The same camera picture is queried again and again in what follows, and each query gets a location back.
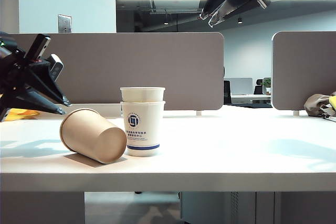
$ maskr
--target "white paper cup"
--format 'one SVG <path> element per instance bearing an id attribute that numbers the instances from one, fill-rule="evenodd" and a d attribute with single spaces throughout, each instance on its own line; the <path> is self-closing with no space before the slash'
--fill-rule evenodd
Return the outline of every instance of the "white paper cup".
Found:
<path id="1" fill-rule="evenodd" d="M 130 87 L 120 88 L 123 102 L 160 102 L 165 88 Z"/>
<path id="2" fill-rule="evenodd" d="M 129 155 L 145 157 L 157 153 L 164 104 L 165 101 L 121 102 Z"/>
<path id="3" fill-rule="evenodd" d="M 109 164 L 126 149 L 125 132 L 92 109 L 68 114 L 60 127 L 60 137 L 69 150 Z"/>

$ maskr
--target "cup base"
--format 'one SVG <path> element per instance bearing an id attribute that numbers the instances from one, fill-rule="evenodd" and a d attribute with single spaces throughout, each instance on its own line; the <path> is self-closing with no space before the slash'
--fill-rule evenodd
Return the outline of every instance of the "cup base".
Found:
<path id="1" fill-rule="evenodd" d="M 134 157 L 149 157 L 154 156 L 159 152 L 159 148 L 152 150 L 132 150 L 127 148 L 127 154 Z"/>

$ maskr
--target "floor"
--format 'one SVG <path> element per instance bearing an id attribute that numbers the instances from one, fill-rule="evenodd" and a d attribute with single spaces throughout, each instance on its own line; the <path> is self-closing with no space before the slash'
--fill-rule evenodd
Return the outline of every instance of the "floor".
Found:
<path id="1" fill-rule="evenodd" d="M 85 193 L 86 224 L 183 224 L 177 192 Z"/>

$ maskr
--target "desk partition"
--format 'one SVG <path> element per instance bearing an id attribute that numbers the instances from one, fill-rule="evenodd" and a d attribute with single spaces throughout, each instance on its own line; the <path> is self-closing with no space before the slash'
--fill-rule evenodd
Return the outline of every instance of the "desk partition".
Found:
<path id="1" fill-rule="evenodd" d="M 36 34 L 13 35 L 25 50 Z M 166 87 L 167 110 L 223 105 L 220 33 L 50 34 L 44 53 L 65 67 L 57 83 L 72 103 L 119 103 L 120 87 Z"/>
<path id="2" fill-rule="evenodd" d="M 303 110 L 308 97 L 336 90 L 336 31 L 282 31 L 274 35 L 272 104 Z"/>

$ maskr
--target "brown paper cup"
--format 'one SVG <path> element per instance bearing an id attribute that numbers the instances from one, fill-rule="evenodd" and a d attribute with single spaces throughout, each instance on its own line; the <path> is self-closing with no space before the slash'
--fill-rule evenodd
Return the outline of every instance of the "brown paper cup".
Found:
<path id="1" fill-rule="evenodd" d="M 63 120 L 60 138 L 71 151 L 101 163 L 117 160 L 126 148 L 126 134 L 92 109 L 74 110 Z"/>

